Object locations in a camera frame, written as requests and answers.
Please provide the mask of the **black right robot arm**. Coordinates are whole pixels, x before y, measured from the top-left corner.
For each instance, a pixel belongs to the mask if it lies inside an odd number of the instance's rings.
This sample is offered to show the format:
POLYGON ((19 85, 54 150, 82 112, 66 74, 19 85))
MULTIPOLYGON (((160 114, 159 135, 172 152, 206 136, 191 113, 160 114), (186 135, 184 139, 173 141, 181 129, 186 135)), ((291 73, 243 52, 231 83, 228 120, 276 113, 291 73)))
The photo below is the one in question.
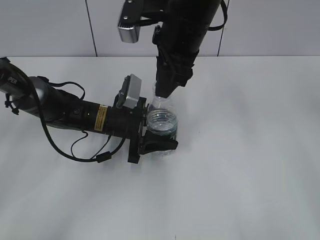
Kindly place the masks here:
POLYGON ((157 46, 155 94, 168 98, 185 87, 193 76, 200 46, 217 12, 220 0, 170 0, 166 19, 156 26, 152 42, 157 46))

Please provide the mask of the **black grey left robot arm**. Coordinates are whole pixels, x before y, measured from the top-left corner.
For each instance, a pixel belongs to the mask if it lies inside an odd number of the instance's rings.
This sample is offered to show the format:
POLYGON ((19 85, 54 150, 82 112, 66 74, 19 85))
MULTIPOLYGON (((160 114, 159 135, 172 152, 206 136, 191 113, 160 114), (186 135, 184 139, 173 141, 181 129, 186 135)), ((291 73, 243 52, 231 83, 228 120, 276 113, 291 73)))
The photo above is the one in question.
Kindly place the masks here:
POLYGON ((5 94, 6 108, 15 115, 19 111, 40 118, 51 146, 62 156, 82 163, 102 163, 110 160, 125 140, 129 140, 128 162, 137 164, 141 155, 175 150, 178 142, 169 134, 143 131, 147 125, 146 98, 140 96, 142 81, 128 75, 115 96, 112 106, 86 101, 64 91, 66 83, 53 83, 43 76, 27 76, 7 57, 0 59, 0 90, 5 94), (105 134, 119 137, 121 142, 113 151, 99 151, 91 158, 78 158, 63 152, 53 141, 48 128, 105 134))

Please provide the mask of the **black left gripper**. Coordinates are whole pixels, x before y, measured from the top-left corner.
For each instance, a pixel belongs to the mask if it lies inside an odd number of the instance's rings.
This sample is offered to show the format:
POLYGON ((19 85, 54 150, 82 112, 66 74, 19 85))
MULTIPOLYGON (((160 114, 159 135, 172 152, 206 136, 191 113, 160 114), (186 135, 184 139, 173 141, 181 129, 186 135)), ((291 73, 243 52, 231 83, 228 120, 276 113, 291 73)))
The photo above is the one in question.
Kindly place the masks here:
POLYGON ((112 156, 121 149, 125 140, 128 139, 127 161, 137 164, 140 160, 141 137, 141 155, 177 149, 178 141, 170 134, 155 134, 150 130, 146 130, 142 136, 142 128, 146 116, 147 99, 145 97, 140 97, 133 109, 125 106, 117 107, 118 101, 119 97, 116 96, 113 106, 108 107, 106 115, 106 134, 121 138, 119 145, 110 152, 112 156))

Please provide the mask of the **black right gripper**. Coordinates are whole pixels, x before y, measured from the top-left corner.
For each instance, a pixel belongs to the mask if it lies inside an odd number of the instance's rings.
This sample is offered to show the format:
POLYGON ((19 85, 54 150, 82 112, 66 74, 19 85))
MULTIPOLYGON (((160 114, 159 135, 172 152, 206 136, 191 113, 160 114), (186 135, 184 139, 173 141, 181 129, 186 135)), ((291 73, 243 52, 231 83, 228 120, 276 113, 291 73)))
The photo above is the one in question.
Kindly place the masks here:
POLYGON ((177 87, 185 87, 209 29, 207 14, 161 14, 162 25, 154 29, 157 46, 155 95, 168 98, 177 87))

